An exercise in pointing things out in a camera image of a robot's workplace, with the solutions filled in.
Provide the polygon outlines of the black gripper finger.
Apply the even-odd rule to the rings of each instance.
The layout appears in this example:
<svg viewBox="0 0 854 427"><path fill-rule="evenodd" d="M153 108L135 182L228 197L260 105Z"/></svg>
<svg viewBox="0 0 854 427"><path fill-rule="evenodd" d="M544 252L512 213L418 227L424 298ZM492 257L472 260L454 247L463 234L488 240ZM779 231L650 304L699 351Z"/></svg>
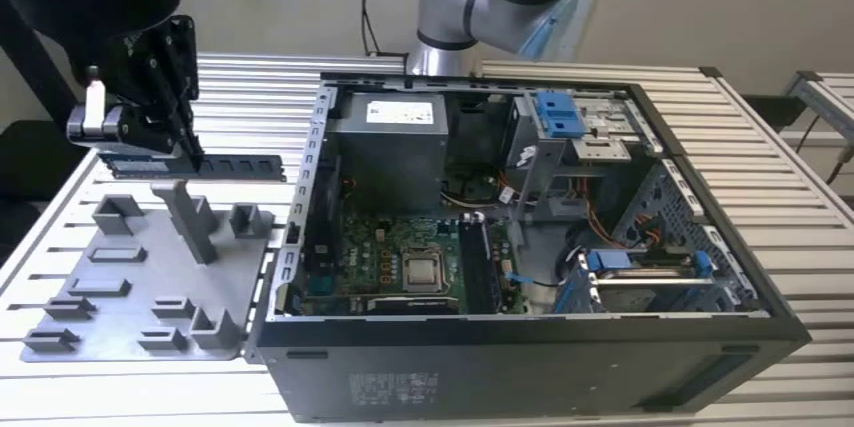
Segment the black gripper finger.
<svg viewBox="0 0 854 427"><path fill-rule="evenodd" d="M191 102L199 98L197 50L192 19L161 24L163 46L157 53L167 84L160 130L167 139L168 170L197 170L203 148L193 132Z"/></svg>

